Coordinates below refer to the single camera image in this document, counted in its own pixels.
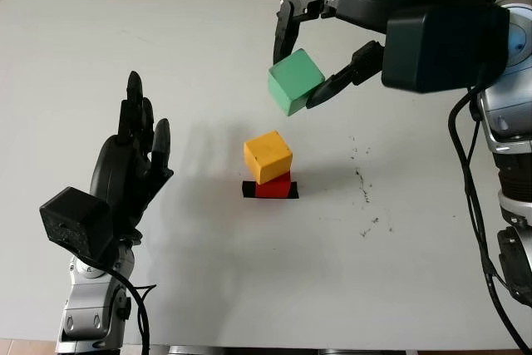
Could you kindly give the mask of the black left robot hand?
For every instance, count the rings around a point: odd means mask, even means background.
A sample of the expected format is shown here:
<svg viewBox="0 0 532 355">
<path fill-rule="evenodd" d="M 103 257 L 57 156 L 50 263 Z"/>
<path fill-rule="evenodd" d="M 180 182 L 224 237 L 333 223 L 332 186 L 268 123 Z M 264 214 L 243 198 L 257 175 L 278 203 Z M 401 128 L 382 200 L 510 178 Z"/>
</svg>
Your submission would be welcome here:
<svg viewBox="0 0 532 355">
<path fill-rule="evenodd" d="M 91 178 L 90 194 L 111 209 L 114 237 L 138 245 L 137 225 L 162 187 L 174 174 L 170 158 L 170 123 L 154 120 L 136 71 L 128 77 L 121 101 L 118 131 L 103 144 Z"/>
</svg>

